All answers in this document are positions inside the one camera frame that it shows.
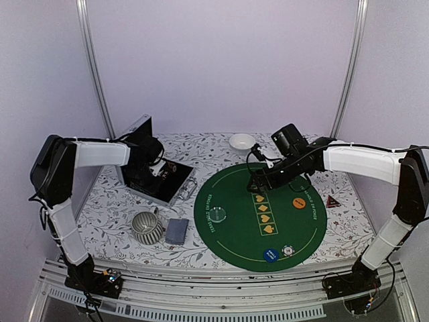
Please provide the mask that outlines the orange big blind button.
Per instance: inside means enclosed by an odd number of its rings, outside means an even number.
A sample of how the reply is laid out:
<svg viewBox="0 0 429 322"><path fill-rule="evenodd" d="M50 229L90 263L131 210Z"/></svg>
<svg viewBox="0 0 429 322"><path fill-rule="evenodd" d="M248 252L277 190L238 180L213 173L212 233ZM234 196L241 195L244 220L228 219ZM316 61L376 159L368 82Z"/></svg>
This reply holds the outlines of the orange big blind button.
<svg viewBox="0 0 429 322"><path fill-rule="evenodd" d="M303 198L295 198L292 204L297 209L304 209L306 207L306 201Z"/></svg>

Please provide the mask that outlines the white chip stack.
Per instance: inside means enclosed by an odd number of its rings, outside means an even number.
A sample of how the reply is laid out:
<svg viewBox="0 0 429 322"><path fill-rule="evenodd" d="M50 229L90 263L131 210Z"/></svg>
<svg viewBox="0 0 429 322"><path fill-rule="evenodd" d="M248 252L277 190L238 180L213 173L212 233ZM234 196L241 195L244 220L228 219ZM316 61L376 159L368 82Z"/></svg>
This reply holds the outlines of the white chip stack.
<svg viewBox="0 0 429 322"><path fill-rule="evenodd" d="M292 257L295 254L295 249L293 246L285 245L282 248L282 254L287 258Z"/></svg>

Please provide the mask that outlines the clear acrylic dealer button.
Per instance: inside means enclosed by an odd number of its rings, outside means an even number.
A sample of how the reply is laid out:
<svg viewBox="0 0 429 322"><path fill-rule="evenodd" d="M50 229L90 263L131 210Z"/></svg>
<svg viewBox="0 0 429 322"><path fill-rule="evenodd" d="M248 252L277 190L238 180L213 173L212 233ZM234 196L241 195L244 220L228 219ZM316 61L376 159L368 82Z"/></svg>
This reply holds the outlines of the clear acrylic dealer button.
<svg viewBox="0 0 429 322"><path fill-rule="evenodd" d="M213 207L210 210L210 220L214 223L220 223L227 217L226 211L222 207Z"/></svg>

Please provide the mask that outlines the blue small blind button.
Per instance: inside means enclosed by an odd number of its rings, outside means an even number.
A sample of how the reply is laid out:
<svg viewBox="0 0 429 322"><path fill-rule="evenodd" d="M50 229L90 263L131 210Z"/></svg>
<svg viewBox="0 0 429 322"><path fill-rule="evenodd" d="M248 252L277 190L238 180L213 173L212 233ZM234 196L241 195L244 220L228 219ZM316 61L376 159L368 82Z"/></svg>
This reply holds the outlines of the blue small blind button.
<svg viewBox="0 0 429 322"><path fill-rule="evenodd" d="M277 262L280 258L280 254L276 249L270 248L263 251L263 259L266 262L272 263Z"/></svg>

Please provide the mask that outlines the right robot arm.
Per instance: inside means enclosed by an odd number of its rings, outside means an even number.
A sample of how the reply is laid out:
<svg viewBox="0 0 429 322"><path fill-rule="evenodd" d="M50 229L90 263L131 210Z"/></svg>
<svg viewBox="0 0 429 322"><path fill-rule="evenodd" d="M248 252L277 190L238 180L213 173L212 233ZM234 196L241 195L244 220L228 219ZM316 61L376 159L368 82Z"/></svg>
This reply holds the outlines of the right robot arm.
<svg viewBox="0 0 429 322"><path fill-rule="evenodd" d="M377 209L390 212L372 218L377 233L347 276L349 290L361 292L375 271L428 220L428 146L384 148L325 136L308 141L293 123L273 133L271 140L276 153L257 142L249 149L249 155L264 165L249 171L248 191L275 190L316 172L344 172L370 216Z"/></svg>

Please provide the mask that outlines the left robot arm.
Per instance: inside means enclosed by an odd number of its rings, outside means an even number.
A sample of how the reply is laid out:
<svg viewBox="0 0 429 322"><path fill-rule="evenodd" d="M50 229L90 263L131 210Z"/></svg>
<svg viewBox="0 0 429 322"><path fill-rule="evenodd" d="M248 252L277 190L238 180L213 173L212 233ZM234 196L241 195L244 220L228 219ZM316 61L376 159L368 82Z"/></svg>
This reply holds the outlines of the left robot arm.
<svg viewBox="0 0 429 322"><path fill-rule="evenodd" d="M69 275L85 291L95 290L99 275L87 252L72 210L72 187L77 168L118 166L132 181L147 183L151 168L164 155L164 147L152 136L126 134L118 139L47 137L30 171L35 193L30 201L42 205L41 218L48 222L59 245Z"/></svg>

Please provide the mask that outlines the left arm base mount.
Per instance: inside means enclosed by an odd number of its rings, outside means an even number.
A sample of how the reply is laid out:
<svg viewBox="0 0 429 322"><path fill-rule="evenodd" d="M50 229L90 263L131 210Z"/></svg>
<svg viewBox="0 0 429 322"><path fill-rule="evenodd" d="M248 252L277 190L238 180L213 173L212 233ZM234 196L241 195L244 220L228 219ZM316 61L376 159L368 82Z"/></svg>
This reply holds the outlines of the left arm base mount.
<svg viewBox="0 0 429 322"><path fill-rule="evenodd" d="M116 273L95 272L93 269L69 269L64 285L74 290L111 299L118 299L123 287L123 278Z"/></svg>

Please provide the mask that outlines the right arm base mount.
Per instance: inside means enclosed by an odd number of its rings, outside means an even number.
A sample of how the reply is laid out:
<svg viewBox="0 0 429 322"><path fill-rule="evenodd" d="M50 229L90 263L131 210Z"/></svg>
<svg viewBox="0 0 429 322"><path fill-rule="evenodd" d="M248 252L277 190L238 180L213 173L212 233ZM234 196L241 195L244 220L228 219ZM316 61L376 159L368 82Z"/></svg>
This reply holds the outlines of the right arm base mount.
<svg viewBox="0 0 429 322"><path fill-rule="evenodd" d="M361 292L375 290L381 286L378 271L352 268L347 274L327 274L322 279L322 287L328 299L347 297Z"/></svg>

